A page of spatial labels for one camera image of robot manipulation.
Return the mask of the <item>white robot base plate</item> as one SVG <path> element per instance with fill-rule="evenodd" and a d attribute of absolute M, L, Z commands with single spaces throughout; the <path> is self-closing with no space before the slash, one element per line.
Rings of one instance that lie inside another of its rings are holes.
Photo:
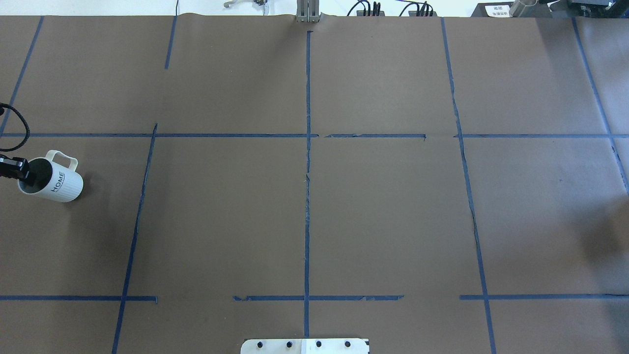
<path fill-rule="evenodd" d="M 370 354 L 367 339 L 294 338 L 260 339 L 243 342 L 241 354 Z"/>

